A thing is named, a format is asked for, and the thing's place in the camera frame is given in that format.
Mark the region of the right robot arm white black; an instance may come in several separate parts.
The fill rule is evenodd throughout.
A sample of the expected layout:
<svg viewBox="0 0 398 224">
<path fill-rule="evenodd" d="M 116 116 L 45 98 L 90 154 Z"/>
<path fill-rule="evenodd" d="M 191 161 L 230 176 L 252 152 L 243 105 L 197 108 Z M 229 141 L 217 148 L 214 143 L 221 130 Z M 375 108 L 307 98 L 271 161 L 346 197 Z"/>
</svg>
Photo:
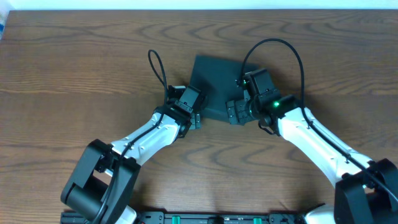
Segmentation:
<svg viewBox="0 0 398 224">
<path fill-rule="evenodd" d="M 305 223 L 397 223 L 397 167 L 378 162 L 349 147 L 298 99 L 256 95 L 226 104 L 231 124 L 258 120 L 265 132 L 299 148 L 327 177 L 335 190 L 333 205 L 303 215 Z"/>
</svg>

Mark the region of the dark green box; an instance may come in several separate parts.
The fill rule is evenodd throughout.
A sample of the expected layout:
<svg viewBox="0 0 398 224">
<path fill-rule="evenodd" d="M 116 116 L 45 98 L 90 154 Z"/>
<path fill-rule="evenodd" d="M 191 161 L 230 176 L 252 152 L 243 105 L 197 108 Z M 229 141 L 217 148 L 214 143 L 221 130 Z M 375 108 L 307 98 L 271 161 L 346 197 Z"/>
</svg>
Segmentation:
<svg viewBox="0 0 398 224">
<path fill-rule="evenodd" d="M 243 100 L 243 89 L 236 80 L 240 77 L 242 63 L 236 60 L 197 55 L 192 70 L 190 85 L 206 96 L 206 106 L 201 115 L 229 123 L 226 103 Z"/>
</svg>

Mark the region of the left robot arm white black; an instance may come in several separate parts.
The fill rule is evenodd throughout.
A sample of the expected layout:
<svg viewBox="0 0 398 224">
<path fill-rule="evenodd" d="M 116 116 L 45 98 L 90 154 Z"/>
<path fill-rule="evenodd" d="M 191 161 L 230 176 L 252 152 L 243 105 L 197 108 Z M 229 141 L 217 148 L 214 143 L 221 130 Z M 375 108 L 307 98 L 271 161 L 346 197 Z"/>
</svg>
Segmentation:
<svg viewBox="0 0 398 224">
<path fill-rule="evenodd" d="M 156 152 L 184 138 L 205 96 L 187 90 L 155 109 L 150 120 L 123 139 L 95 139 L 80 157 L 60 199 L 85 223 L 134 223 L 130 196 L 141 167 Z"/>
</svg>

